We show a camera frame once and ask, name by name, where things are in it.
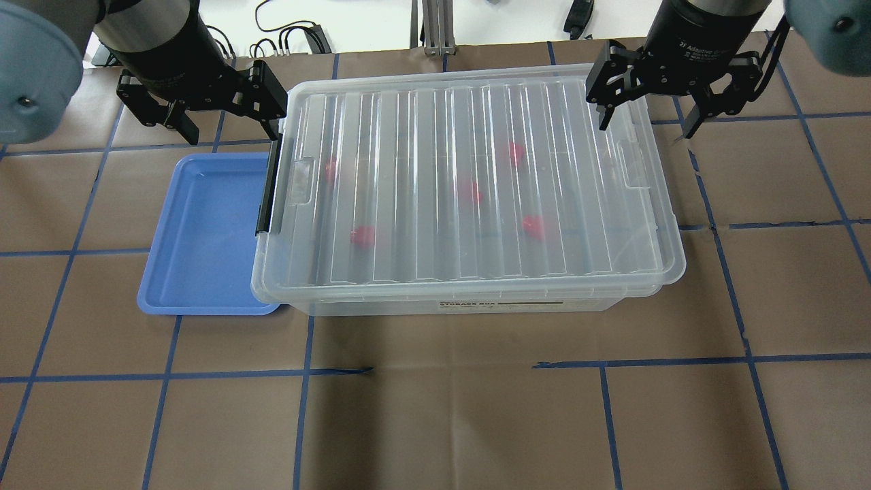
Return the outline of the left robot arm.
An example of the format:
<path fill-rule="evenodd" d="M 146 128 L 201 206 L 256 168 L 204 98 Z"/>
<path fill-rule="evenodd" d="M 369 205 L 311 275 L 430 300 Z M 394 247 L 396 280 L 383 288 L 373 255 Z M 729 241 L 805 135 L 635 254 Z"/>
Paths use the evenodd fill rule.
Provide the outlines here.
<path fill-rule="evenodd" d="M 3 144 L 40 142 L 57 130 L 83 80 L 91 35 L 122 65 L 116 93 L 141 125 L 196 145 L 190 112 L 221 110 L 281 139 L 286 90 L 262 60 L 228 65 L 197 1 L 3 1 Z"/>

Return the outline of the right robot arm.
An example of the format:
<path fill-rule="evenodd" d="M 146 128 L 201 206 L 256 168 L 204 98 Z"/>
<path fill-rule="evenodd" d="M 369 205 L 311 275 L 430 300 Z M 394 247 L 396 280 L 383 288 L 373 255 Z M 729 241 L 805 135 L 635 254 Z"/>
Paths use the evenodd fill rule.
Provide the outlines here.
<path fill-rule="evenodd" d="M 741 47 L 768 1 L 663 1 L 643 46 L 604 44 L 586 80 L 585 99 L 606 130 L 617 108 L 649 94 L 689 96 L 683 137 L 719 115 L 739 114 L 762 96 L 786 40 L 796 32 L 815 59 L 834 74 L 868 77 L 868 1 L 786 1 L 762 52 Z"/>

